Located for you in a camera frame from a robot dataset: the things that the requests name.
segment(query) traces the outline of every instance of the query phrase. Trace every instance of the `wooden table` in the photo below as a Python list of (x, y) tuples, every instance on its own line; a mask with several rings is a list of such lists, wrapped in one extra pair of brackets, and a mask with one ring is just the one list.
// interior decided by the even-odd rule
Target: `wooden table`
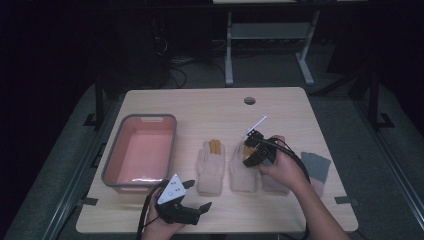
[[(244, 103), (246, 97), (256, 100)], [(219, 197), (199, 196), (196, 187), (187, 191), (182, 204), (197, 208), (212, 202), (210, 211), (197, 226), (188, 225), (180, 233), (273, 233), (300, 232), (305, 228), (301, 208), (292, 193), (273, 195), (230, 190), (228, 163), (242, 139), (240, 135), (262, 115), (268, 118), (256, 129), (269, 138), (283, 135), (300, 156), (302, 151), (331, 159), (330, 152), (308, 98), (301, 88), (224, 88), (192, 90), (143, 90), (126, 95), (103, 158), (94, 177), (89, 198), (95, 206), (84, 205), (77, 222), (83, 233), (136, 232), (144, 194), (118, 194), (101, 181), (101, 172), (121, 120), (132, 113), (170, 113), (177, 119), (175, 154), (170, 175), (182, 181), (197, 179), (195, 163), (204, 141), (219, 139), (225, 145), (226, 169)], [(330, 165), (322, 200), (344, 230), (354, 231), (358, 222), (350, 204), (337, 204), (346, 196), (336, 167)]]

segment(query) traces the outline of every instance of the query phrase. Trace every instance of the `glove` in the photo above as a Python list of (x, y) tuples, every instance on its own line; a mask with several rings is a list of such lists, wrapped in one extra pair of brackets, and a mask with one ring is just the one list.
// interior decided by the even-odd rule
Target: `glove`
[(197, 191), (202, 194), (219, 195), (222, 191), (222, 178), (225, 169), (225, 149), (219, 140), (203, 143), (196, 164)]
[(246, 156), (243, 154), (243, 148), (243, 143), (239, 144), (230, 161), (230, 189), (239, 192), (256, 192), (258, 170), (244, 166), (243, 160)]

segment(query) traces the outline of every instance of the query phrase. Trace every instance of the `white stick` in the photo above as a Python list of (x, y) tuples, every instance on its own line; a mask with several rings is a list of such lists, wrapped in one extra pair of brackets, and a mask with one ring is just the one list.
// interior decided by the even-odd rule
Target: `white stick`
[(257, 122), (255, 125), (253, 125), (253, 127), (248, 128), (248, 129), (247, 129), (247, 132), (245, 132), (245, 133), (243, 133), (243, 134), (241, 135), (241, 138), (245, 138), (245, 137), (247, 136), (247, 134), (248, 134), (248, 133), (250, 133), (250, 131), (252, 131), (253, 129), (255, 129), (255, 128), (256, 128), (259, 124), (261, 124), (261, 122), (263, 122), (265, 119), (266, 119), (266, 116), (265, 116), (265, 115), (262, 115), (262, 119), (261, 119), (261, 120), (259, 120), (259, 122)]

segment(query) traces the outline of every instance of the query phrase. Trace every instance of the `wrist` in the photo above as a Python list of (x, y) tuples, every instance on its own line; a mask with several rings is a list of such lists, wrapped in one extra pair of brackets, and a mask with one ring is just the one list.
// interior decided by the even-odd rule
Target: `wrist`
[(309, 184), (306, 178), (299, 179), (290, 186), (290, 189), (296, 196), (308, 191), (309, 188), (311, 188), (311, 184)]
[(169, 240), (171, 237), (172, 234), (168, 234), (166, 231), (152, 231), (151, 229), (145, 229), (141, 240)]

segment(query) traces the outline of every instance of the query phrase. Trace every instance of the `gray carpet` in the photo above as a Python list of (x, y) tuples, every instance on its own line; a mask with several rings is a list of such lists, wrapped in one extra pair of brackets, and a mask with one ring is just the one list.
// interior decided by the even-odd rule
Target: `gray carpet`
[[(233, 59), (233, 87), (300, 86), (307, 92), (313, 92), (340, 77), (325, 73), (333, 47), (314, 45), (308, 55), (308, 63), (316, 84), (307, 86), (295, 62), (293, 49), (290, 47), (281, 51), (267, 51), (251, 58)], [(214, 64), (196, 62), (178, 67), (187, 74), (184, 88), (224, 87), (221, 71), (223, 60), (223, 57), (219, 57), (214, 59)], [(183, 81), (180, 72), (172, 71), (172, 74), (176, 81)], [(175, 86), (173, 81), (165, 87)], [(325, 97), (311, 97), (310, 101), (346, 192), (358, 203), (353, 209), (359, 222), (359, 231), (368, 239), (424, 239), (423, 229), (375, 141), (375, 133), (358, 110), (358, 106), (364, 106), (367, 99), (357, 102), (350, 100), (347, 97), (349, 89), (350, 84), (347, 84)], [(42, 239), (47, 229), (58, 232), (58, 239), (134, 239), (135, 234), (81, 234), (75, 230), (81, 210), (75, 204), (89, 189), (96, 171), (91, 167), (92, 162), (98, 160), (97, 151), (108, 140), (122, 99), (106, 100), (106, 103), (105, 122), (98, 131), (94, 131), (94, 127), (83, 126), (87, 115), (94, 113), (93, 88), (83, 96), (12, 223), (6, 239)], [(396, 98), (384, 87), (381, 88), (379, 110), (387, 113), (396, 126), (382, 129), (381, 135), (401, 160), (399, 164), (417, 194), (424, 197), (423, 137), (403, 114)], [(81, 180), (70, 186), (77, 169), (82, 169)], [(68, 187), (74, 187), (74, 195), (64, 198)], [(67, 221), (54, 228), (50, 223), (59, 203), (68, 204), (63, 211), (63, 219)], [(366, 239), (356, 232), (350, 233), (350, 236), (352, 239)], [(174, 239), (210, 238), (207, 235), (176, 235)], [(278, 239), (278, 236), (235, 234), (229, 235), (227, 239), (268, 240)]]

